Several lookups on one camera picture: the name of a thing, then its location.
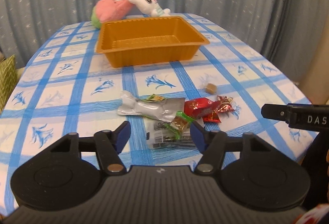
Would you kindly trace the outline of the white rabbit plush toy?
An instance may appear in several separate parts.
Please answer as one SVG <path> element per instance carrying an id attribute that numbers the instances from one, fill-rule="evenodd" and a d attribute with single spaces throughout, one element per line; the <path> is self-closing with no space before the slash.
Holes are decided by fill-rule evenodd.
<path id="1" fill-rule="evenodd" d="M 128 0 L 135 5 L 139 11 L 151 17 L 169 16 L 171 10 L 169 8 L 162 9 L 157 0 Z"/>

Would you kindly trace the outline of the large red snack packet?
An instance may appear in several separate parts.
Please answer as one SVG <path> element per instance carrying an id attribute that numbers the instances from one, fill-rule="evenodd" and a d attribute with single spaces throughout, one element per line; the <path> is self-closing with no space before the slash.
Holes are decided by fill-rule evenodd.
<path id="1" fill-rule="evenodd" d="M 201 97 L 185 102 L 184 113 L 194 119 L 202 118 L 204 122 L 220 123 L 218 108 L 220 101 L 211 101 L 206 97 Z"/>

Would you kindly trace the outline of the blue checked tablecloth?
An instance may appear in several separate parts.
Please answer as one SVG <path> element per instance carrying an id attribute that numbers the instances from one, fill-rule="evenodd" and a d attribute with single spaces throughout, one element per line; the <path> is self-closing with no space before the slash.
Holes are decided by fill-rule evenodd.
<path id="1" fill-rule="evenodd" d="M 136 97 L 152 94 L 205 97 L 205 86 L 233 98 L 234 111 L 221 116 L 209 130 L 230 136 L 252 132 L 293 160 L 299 160 L 316 137 L 312 131 L 291 129 L 266 120 L 266 104 L 308 103 L 307 97 L 277 67 L 219 25 L 199 15 L 184 19 L 209 44 L 189 61 L 113 68 L 96 53 L 99 32 L 89 22 L 60 28 L 29 60 L 1 114 L 1 214 L 16 207 L 10 180 L 21 164 L 73 131 L 89 137 L 116 129 L 121 92 Z"/>

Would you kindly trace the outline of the orange plastic tray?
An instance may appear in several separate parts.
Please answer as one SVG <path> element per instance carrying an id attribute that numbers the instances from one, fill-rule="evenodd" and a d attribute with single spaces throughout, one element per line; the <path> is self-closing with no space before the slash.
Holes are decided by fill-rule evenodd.
<path id="1" fill-rule="evenodd" d="M 102 24 L 96 52 L 121 68 L 190 60 L 209 43 L 180 16 L 132 18 Z"/>

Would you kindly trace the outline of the green brown candy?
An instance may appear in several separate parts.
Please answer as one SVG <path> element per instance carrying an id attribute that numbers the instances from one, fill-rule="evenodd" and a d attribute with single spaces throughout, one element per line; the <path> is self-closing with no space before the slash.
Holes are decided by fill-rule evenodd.
<path id="1" fill-rule="evenodd" d="M 194 118 L 186 115 L 183 111 L 177 111 L 175 118 L 170 123 L 165 123 L 164 126 L 173 133 L 176 140 L 179 140 L 193 121 Z"/>

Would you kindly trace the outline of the small red white candy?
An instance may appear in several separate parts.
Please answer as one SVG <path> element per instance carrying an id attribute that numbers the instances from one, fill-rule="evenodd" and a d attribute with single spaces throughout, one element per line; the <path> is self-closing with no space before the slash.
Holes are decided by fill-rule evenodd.
<path id="1" fill-rule="evenodd" d="M 232 105 L 232 102 L 233 102 L 232 97 L 217 95 L 216 98 L 220 102 L 220 104 L 218 106 L 218 113 L 235 111 L 235 109 L 233 108 L 233 105 Z"/>

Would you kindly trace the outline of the clear black seaweed snack pack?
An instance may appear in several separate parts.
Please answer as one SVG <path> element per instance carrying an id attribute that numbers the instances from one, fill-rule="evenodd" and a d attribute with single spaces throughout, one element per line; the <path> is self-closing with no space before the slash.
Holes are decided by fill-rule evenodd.
<path id="1" fill-rule="evenodd" d="M 146 127 L 146 143 L 148 148 L 196 148 L 190 135 L 190 127 L 188 127 L 182 134 L 177 133 L 176 129 L 164 122 L 153 121 Z"/>

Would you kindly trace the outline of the green yellow small wrapper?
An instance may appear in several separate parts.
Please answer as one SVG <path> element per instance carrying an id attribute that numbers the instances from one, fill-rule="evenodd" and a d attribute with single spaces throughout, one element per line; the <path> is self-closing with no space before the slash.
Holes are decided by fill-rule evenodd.
<path id="1" fill-rule="evenodd" d="M 148 96 L 147 98 L 143 99 L 143 101 L 146 102 L 160 102 L 165 100 L 166 98 L 161 96 L 161 95 L 156 95 L 156 94 L 152 94 L 150 96 Z"/>

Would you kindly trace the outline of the brown cube candy clear wrapper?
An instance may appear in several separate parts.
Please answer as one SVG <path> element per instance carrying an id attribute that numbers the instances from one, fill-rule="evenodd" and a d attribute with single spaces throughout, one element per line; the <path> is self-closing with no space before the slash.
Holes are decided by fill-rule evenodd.
<path id="1" fill-rule="evenodd" d="M 218 92 L 218 88 L 213 83 L 204 83 L 201 88 L 210 95 L 215 95 Z"/>

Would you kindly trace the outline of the silver foil snack pouch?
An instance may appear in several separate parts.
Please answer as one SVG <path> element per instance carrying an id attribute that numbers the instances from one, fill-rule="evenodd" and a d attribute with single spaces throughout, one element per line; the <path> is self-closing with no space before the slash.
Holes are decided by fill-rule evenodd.
<path id="1" fill-rule="evenodd" d="M 171 122 L 178 111 L 183 111 L 185 98 L 165 98 L 150 101 L 139 99 L 129 91 L 121 93 L 122 104 L 119 106 L 118 115 L 145 116 L 153 120 Z"/>

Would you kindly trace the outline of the pink green plush toy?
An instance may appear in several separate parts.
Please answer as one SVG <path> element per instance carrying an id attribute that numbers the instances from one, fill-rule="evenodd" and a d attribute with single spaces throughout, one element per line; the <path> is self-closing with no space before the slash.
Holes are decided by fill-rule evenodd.
<path id="1" fill-rule="evenodd" d="M 128 0 L 99 0 L 90 20 L 95 28 L 100 29 L 103 23 L 123 19 L 133 6 Z"/>

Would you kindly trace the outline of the green patterned cushion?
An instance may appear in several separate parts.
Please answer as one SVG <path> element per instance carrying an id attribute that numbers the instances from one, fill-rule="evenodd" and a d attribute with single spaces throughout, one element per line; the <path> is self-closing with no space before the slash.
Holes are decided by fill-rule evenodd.
<path id="1" fill-rule="evenodd" d="M 0 80 L 0 109 L 2 112 L 17 83 L 15 55 L 11 55 L 1 62 Z"/>

